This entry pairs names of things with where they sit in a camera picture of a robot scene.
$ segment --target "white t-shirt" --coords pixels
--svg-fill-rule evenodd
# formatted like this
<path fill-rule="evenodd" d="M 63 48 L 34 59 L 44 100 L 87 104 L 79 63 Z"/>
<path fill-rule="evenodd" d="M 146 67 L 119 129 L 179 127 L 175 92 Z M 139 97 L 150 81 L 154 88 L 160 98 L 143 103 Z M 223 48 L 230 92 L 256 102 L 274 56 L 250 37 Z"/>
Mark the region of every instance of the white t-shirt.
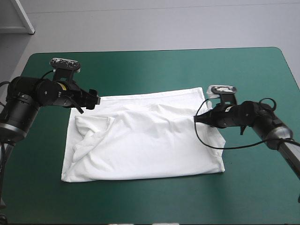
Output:
<path fill-rule="evenodd" d="M 196 138 L 201 88 L 102 97 L 95 110 L 71 110 L 61 179 L 67 182 L 162 178 L 223 172 L 222 150 Z M 197 123 L 208 144 L 223 147 L 216 128 Z"/>

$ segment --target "wire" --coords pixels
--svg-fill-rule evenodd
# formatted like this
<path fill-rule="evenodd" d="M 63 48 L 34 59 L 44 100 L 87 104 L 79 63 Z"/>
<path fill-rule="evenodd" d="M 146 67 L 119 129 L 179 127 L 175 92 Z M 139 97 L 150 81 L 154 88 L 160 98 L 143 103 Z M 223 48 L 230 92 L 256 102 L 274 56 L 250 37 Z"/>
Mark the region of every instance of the wire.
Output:
<path fill-rule="evenodd" d="M 9 83 L 10 83 L 9 81 L 0 82 L 0 87 L 3 86 L 3 85 L 5 85 L 5 84 L 9 84 Z"/>
<path fill-rule="evenodd" d="M 46 75 L 48 75 L 48 74 L 51 73 L 51 72 L 53 72 L 53 70 L 50 70 L 50 71 L 48 71 L 47 73 L 45 73 L 45 74 L 41 77 L 41 79 L 43 79 Z"/>
<path fill-rule="evenodd" d="M 196 113 L 195 116 L 198 115 L 198 112 L 199 112 L 200 109 L 202 108 L 203 104 L 204 104 L 205 102 L 207 102 L 208 100 L 211 100 L 211 99 L 210 99 L 210 98 L 207 98 L 206 100 L 204 100 L 204 101 L 202 102 L 202 104 L 201 104 L 201 106 L 199 107 L 199 109 L 197 110 L 197 113 Z M 300 143 L 295 142 L 295 141 L 290 140 L 290 139 L 284 139 L 284 138 L 269 138 L 269 139 L 262 140 L 262 141 L 260 141 L 260 142 L 256 142 L 256 143 L 248 144 L 248 145 L 242 145 L 242 146 L 238 146 L 238 147 L 218 148 L 218 147 L 214 147 L 214 146 L 211 146 L 211 145 L 209 145 L 209 144 L 204 143 L 204 142 L 201 140 L 201 138 L 199 137 L 199 135 L 198 135 L 197 127 L 196 127 L 196 122 L 194 122 L 194 126 L 195 126 L 195 133 L 196 133 L 196 135 L 197 135 L 199 141 L 200 141 L 203 145 L 205 145 L 205 146 L 207 146 L 207 147 L 210 147 L 210 148 L 212 148 L 212 149 L 220 149 L 220 150 L 243 149 L 243 148 L 253 147 L 253 146 L 256 146 L 256 145 L 259 145 L 259 144 L 262 144 L 262 143 L 265 143 L 265 142 L 269 142 L 269 141 L 279 141 L 279 143 L 278 143 L 278 148 L 279 148 L 280 144 L 282 144 L 283 142 L 291 143 L 291 144 L 294 144 L 294 145 L 297 145 L 297 146 L 300 147 Z"/>

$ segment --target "gray floor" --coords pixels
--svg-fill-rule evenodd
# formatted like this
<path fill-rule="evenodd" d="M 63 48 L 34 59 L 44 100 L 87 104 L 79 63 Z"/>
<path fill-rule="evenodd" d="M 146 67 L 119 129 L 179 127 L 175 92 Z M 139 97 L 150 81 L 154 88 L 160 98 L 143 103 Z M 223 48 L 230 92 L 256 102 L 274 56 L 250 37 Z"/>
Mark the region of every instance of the gray floor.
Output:
<path fill-rule="evenodd" d="M 0 35 L 1 81 L 20 75 L 34 53 L 275 46 L 282 50 L 300 84 L 300 1 L 21 0 L 21 3 L 36 33 Z"/>

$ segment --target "white cloth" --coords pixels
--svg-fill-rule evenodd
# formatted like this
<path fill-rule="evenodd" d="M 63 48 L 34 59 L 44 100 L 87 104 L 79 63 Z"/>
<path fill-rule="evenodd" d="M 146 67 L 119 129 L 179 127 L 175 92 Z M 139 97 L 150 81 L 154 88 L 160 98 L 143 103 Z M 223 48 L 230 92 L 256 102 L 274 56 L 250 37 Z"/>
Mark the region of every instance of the white cloth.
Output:
<path fill-rule="evenodd" d="M 162 178 L 225 171 L 222 150 L 196 138 L 193 116 L 202 88 L 102 97 L 95 110 L 71 110 L 61 179 L 67 182 Z M 197 123 L 216 147 L 216 128 Z"/>

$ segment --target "green table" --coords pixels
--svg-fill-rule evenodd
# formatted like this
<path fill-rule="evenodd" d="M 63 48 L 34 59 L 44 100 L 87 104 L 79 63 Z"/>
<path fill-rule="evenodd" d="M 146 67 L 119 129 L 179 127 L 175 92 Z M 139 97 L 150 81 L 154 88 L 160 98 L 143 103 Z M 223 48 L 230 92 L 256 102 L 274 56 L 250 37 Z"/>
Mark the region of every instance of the green table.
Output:
<path fill-rule="evenodd" d="M 42 76 L 53 57 L 79 61 L 75 80 L 101 96 L 229 84 L 237 87 L 239 103 L 274 98 L 276 114 L 300 140 L 299 89 L 277 48 L 38 53 L 22 76 Z M 62 182 L 69 113 L 41 108 L 29 135 L 15 147 L 3 189 L 2 213 L 11 223 L 300 223 L 300 181 L 281 155 L 263 144 L 224 151 L 225 173 Z M 237 127 L 221 133 L 227 147 L 259 141 L 250 128 L 243 136 Z"/>

